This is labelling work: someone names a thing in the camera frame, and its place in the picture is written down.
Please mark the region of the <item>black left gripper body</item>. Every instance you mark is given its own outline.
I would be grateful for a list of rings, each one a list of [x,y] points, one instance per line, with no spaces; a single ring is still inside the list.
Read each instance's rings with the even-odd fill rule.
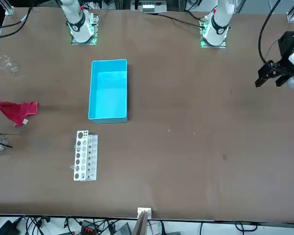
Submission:
[[[281,59],[280,64],[285,64],[294,48],[294,31],[286,31],[278,40]]]

